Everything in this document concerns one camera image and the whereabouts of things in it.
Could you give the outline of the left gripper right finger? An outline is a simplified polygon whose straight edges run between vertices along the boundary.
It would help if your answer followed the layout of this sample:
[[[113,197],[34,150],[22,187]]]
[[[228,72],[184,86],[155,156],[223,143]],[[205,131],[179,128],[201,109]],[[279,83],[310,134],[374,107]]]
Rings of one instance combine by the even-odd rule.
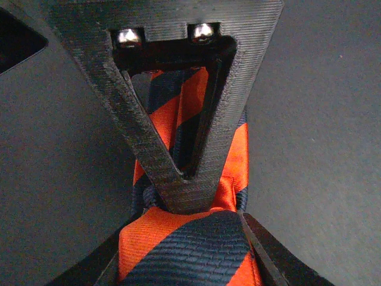
[[[250,214],[238,215],[264,285],[327,285],[326,278],[294,256]]]

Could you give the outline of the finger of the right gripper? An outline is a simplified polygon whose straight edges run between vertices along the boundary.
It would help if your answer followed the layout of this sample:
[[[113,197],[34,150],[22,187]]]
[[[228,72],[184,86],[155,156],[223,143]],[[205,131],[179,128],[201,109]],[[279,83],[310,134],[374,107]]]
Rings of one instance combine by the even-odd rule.
[[[198,170],[187,191],[217,188],[234,132],[282,12],[282,1],[212,1],[202,19],[219,22],[223,36],[236,42],[236,54],[221,89]]]
[[[184,39],[187,16],[166,1],[43,1],[43,16],[88,80],[130,145],[143,170],[172,213],[209,208],[210,181],[197,185],[175,166],[154,124],[139,101],[130,77],[112,56],[111,34],[141,28],[145,39]]]

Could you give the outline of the orange navy striped tie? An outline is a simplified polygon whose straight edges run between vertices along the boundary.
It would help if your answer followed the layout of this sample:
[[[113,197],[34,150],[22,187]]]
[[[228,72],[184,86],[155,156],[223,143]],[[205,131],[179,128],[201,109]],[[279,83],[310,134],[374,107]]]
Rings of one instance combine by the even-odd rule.
[[[147,111],[175,165],[192,159],[208,82],[205,68],[156,71]],[[239,212],[248,198],[248,124],[243,114],[211,208],[193,215],[167,211],[139,163],[133,194],[145,213],[119,235],[120,285],[261,285]]]

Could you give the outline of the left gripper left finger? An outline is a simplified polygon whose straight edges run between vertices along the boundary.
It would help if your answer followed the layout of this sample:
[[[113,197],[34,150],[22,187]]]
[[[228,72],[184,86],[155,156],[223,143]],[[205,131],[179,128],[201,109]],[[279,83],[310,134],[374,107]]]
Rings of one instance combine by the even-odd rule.
[[[53,285],[95,285],[118,250],[120,230],[110,235],[83,260],[53,280]]]

